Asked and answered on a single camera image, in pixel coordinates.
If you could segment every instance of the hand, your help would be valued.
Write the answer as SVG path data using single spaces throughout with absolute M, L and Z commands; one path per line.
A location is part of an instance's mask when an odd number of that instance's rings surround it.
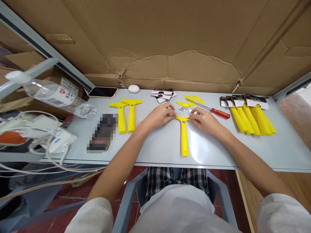
M 223 126 L 210 112 L 207 112 L 199 107 L 191 111 L 192 115 L 188 118 L 191 122 L 205 133 L 211 134 L 214 137 L 222 140 L 224 137 L 231 135 L 231 132 Z
M 159 105 L 139 124 L 151 131 L 174 119 L 177 116 L 174 110 L 175 108 L 171 103 Z

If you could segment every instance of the chair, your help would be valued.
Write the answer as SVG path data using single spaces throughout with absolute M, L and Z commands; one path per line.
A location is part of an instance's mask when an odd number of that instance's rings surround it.
M 145 169 L 137 177 L 128 182 L 124 191 L 124 195 L 112 233 L 126 233 L 135 191 L 137 191 L 139 206 L 142 207 L 145 204 L 145 195 L 147 190 L 147 172 L 148 169 Z M 180 177 L 180 168 L 173 168 L 173 172 L 174 174 L 178 174 L 178 177 Z M 208 170 L 207 174 L 209 197 L 211 202 L 214 204 L 216 195 L 219 194 L 223 219 L 233 227 L 238 228 L 227 186 L 219 179 L 217 179 Z

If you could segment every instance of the orange object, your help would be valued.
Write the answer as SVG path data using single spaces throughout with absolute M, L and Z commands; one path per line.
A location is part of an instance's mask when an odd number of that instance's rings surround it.
M 211 112 L 215 113 L 216 115 L 218 115 L 220 117 L 226 118 L 226 119 L 230 118 L 230 114 L 225 113 L 225 112 L 220 111 L 220 110 L 216 110 L 215 108 L 212 108 Z
M 8 131 L 0 135 L 0 143 L 19 145 L 26 141 L 27 138 L 23 138 L 17 132 Z

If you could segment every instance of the bottle label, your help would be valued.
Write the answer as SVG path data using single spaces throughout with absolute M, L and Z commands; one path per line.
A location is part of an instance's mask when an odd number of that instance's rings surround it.
M 36 98 L 50 104 L 54 107 L 65 107 L 71 105 L 75 99 L 75 95 L 63 87 L 59 87 L 57 91 L 49 97 Z

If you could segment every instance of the plaid pants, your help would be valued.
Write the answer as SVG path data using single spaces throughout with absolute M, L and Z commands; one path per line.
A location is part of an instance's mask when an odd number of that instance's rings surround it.
M 190 184 L 208 195 L 207 173 L 202 168 L 182 168 L 180 179 L 174 179 L 173 169 L 169 167 L 148 167 L 146 201 L 171 184 Z

